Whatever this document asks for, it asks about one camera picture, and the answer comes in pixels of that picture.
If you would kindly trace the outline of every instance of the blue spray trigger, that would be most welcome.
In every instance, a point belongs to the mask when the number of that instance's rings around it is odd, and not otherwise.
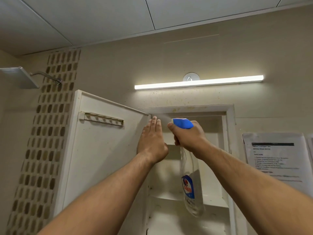
[[[172,119],[172,123],[183,129],[190,129],[194,126],[189,119],[174,118]]]

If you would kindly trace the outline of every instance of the hand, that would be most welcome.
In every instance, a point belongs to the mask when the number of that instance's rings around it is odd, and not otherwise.
[[[162,161],[168,154],[168,147],[163,139],[161,120],[156,116],[144,126],[137,146],[137,154],[145,153],[152,163]]]
[[[193,127],[191,129],[182,129],[173,123],[168,123],[167,127],[174,134],[175,145],[182,146],[188,151],[192,152],[197,158],[201,159],[199,150],[204,144],[209,143],[206,139],[202,127],[197,121],[191,121]]]

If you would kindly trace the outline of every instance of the cabinet door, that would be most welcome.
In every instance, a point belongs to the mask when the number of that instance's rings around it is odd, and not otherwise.
[[[148,118],[149,114],[127,106],[80,90],[75,92],[54,215],[136,155]],[[121,233],[142,232],[145,188],[143,185],[139,191]]]

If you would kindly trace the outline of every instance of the shower arm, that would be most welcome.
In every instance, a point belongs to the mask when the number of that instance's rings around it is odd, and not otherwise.
[[[60,78],[55,78],[55,77],[52,77],[50,76],[49,74],[46,74],[44,72],[41,72],[41,71],[37,71],[37,72],[34,72],[34,73],[30,73],[29,74],[30,76],[34,76],[34,75],[43,75],[44,77],[47,77],[53,81],[56,82],[57,85],[60,85],[62,83],[62,80]]]

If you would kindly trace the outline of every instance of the bottle label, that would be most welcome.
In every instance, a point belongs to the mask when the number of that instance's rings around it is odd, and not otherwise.
[[[190,198],[190,199],[195,198],[194,184],[193,184],[193,181],[190,178],[190,176],[184,175],[182,177],[182,187],[184,188],[184,192],[188,198]]]

